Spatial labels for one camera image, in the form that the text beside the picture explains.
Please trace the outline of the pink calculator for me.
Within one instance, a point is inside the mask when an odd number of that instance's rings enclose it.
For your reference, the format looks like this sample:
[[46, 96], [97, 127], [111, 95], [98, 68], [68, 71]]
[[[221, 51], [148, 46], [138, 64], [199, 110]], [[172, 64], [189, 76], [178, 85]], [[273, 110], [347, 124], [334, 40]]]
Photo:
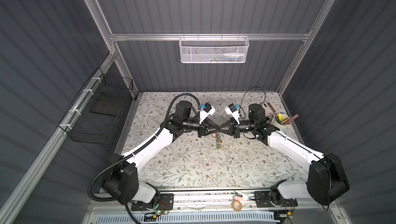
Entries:
[[276, 107], [270, 101], [264, 102], [262, 104], [262, 107], [265, 110], [266, 117], [271, 117], [271, 116], [273, 116], [274, 114], [277, 113]]

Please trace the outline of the floral table mat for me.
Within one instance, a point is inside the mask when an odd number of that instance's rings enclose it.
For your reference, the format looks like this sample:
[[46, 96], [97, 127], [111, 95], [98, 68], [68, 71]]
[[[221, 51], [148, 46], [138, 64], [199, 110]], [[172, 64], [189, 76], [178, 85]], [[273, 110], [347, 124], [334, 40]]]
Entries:
[[[138, 107], [122, 149], [125, 153], [145, 141], [163, 122], [171, 100], [177, 92], [145, 92], [138, 98]], [[278, 93], [198, 92], [193, 93], [202, 104], [215, 108], [209, 118], [218, 124], [229, 120], [225, 107], [240, 104], [247, 111], [249, 104], [269, 100], [286, 113]], [[241, 138], [221, 135], [217, 148], [212, 135], [198, 138], [195, 132], [185, 133], [156, 154], [139, 173], [139, 181], [157, 187], [269, 187], [279, 180], [307, 178], [307, 172], [286, 155], [264, 145], [250, 133]]]

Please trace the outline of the pink pen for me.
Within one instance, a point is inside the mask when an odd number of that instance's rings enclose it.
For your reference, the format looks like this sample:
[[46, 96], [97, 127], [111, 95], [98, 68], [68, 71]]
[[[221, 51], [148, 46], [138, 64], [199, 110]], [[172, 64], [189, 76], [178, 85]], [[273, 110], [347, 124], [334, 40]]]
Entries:
[[285, 124], [285, 125], [289, 125], [289, 124], [291, 124], [295, 119], [297, 119], [298, 117], [299, 117], [299, 114], [296, 114], [296, 115], [290, 117], [288, 120], [286, 120], [286, 121], [284, 122], [284, 124]]

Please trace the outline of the tape roll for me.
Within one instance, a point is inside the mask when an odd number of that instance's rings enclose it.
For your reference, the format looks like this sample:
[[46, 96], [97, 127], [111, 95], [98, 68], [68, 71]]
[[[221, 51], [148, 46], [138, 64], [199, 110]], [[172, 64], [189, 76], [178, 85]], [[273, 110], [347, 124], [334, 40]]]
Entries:
[[240, 212], [242, 210], [242, 207], [243, 207], [243, 205], [242, 205], [242, 203], [239, 200], [233, 200], [232, 209], [235, 212]]

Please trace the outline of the white pen cup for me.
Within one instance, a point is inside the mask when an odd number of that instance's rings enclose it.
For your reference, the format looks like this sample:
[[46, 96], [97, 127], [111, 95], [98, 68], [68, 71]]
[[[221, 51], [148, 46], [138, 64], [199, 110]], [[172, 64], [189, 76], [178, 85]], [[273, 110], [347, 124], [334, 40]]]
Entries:
[[291, 124], [284, 123], [288, 118], [289, 116], [287, 114], [276, 113], [273, 115], [270, 124], [279, 128], [281, 131], [286, 132], [291, 128]]

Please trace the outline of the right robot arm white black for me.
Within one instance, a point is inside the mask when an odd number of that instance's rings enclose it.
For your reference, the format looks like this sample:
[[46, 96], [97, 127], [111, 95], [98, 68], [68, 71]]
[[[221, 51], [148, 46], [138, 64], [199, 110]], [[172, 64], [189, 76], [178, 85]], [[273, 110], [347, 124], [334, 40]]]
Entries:
[[289, 137], [279, 127], [269, 123], [260, 104], [251, 104], [247, 120], [241, 120], [239, 105], [225, 108], [231, 116], [229, 132], [239, 138], [251, 132], [255, 139], [285, 154], [308, 173], [307, 179], [280, 180], [270, 187], [268, 199], [272, 205], [283, 206], [292, 199], [312, 199], [321, 206], [328, 206], [350, 190], [342, 162], [333, 153], [323, 154]]

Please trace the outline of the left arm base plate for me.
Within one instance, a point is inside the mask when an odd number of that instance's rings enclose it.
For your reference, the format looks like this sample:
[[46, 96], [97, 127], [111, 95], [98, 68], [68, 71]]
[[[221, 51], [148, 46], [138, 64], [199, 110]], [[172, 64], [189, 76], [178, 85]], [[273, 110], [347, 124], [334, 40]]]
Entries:
[[174, 194], [160, 193], [150, 203], [135, 201], [132, 203], [132, 211], [169, 211], [173, 210]]

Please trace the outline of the keyring bunch with grey strap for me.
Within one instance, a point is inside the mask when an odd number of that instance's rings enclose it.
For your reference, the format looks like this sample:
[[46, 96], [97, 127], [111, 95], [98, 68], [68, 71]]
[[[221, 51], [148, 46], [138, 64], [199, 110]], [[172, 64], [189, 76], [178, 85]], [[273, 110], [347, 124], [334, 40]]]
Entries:
[[222, 139], [221, 139], [221, 134], [220, 132], [216, 132], [212, 134], [212, 137], [215, 140], [216, 143], [216, 149], [220, 150], [222, 148]]

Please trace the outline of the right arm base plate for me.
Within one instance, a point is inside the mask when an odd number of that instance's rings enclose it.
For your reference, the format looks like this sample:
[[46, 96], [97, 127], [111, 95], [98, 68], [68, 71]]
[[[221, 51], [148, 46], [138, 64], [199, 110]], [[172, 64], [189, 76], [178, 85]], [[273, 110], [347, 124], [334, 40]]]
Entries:
[[298, 206], [296, 199], [285, 199], [276, 191], [255, 191], [250, 200], [255, 201], [257, 207]]

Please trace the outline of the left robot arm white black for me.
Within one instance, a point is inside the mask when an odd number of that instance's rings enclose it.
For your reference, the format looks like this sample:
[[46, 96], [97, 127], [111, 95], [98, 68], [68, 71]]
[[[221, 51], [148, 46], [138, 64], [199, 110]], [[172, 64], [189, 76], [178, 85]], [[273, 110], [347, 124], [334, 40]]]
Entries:
[[186, 131], [197, 131], [202, 136], [208, 133], [211, 127], [205, 119], [215, 113], [215, 108], [209, 103], [202, 104], [195, 117], [190, 117], [191, 109], [190, 102], [180, 101], [175, 112], [168, 115], [152, 136], [131, 151], [113, 157], [115, 165], [103, 173], [101, 181], [101, 188], [113, 200], [122, 205], [132, 201], [157, 204], [158, 190], [147, 183], [140, 183], [139, 173], [147, 162]]

